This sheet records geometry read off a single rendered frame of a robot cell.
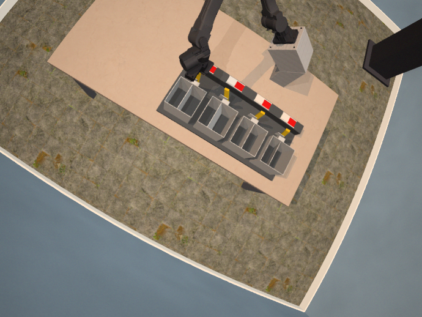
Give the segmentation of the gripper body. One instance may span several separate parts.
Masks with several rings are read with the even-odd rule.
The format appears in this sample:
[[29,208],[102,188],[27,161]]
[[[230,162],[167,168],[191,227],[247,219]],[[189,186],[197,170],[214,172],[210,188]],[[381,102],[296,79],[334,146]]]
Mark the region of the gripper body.
[[210,71],[210,69],[213,67],[213,65],[214,65],[214,62],[212,62],[212,61],[210,61],[210,60],[208,60],[208,66],[207,66],[207,68],[205,69],[205,71],[204,72],[201,72],[200,71],[200,73],[201,74],[203,74],[203,75],[207,75],[208,73],[209,73],[209,71]]

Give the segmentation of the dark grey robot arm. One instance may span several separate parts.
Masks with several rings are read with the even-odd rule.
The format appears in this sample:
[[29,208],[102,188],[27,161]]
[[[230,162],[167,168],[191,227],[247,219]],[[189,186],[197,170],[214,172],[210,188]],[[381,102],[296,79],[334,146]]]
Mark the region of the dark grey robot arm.
[[[208,66],[210,57],[208,41],[222,2],[223,0],[205,0],[198,18],[190,29],[188,41],[192,47],[179,56],[180,64],[186,71],[185,78],[189,81],[194,82],[199,72],[204,72]],[[279,11],[276,1],[261,0],[261,4],[261,24],[267,28],[267,31],[272,30],[272,33],[275,33],[273,43],[294,44],[298,36],[298,29],[291,29],[288,26],[287,18]],[[199,62],[206,63],[200,64]]]

